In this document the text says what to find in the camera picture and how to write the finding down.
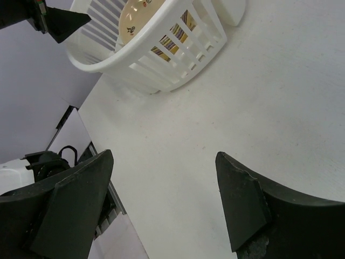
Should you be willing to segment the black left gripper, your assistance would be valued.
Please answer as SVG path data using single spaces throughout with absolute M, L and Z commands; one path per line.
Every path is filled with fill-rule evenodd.
M 47 7 L 41 0 L 1 0 L 1 29 L 28 21 L 36 31 L 62 43 L 91 21 L 86 13 Z

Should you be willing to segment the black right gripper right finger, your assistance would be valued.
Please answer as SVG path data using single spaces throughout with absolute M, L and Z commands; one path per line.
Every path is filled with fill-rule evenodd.
M 215 165 L 238 258 L 344 258 L 343 202 L 283 186 L 224 152 Z

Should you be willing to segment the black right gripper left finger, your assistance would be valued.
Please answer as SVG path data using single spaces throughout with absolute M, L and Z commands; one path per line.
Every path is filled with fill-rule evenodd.
M 110 150 L 1 195 L 1 258 L 88 258 L 111 180 Z

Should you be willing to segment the cream round plate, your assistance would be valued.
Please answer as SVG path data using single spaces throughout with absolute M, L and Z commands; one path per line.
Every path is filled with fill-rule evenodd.
M 148 46 L 166 37 L 168 13 L 176 1 L 128 1 L 121 11 L 119 37 L 123 46 Z

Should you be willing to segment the purple square panda plate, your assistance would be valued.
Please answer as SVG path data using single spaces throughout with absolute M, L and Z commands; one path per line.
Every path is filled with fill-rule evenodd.
M 185 13 L 181 16 L 181 20 L 183 23 L 189 28 L 190 31 L 193 31 L 193 29 L 196 26 L 195 20 L 193 19 L 192 15 L 189 13 L 189 11 L 185 11 Z M 175 35 L 175 37 L 181 42 L 184 43 L 187 39 L 188 35 L 184 32 L 184 30 L 178 25 L 175 24 L 171 29 L 170 32 Z M 161 40 L 160 44 L 163 45 L 167 50 L 169 50 L 172 54 L 175 54 L 179 47 L 167 36 L 165 35 Z M 170 58 L 163 53 L 162 50 L 160 50 L 157 46 L 154 46 L 151 51 L 158 56 L 160 56 L 165 61 L 170 61 Z

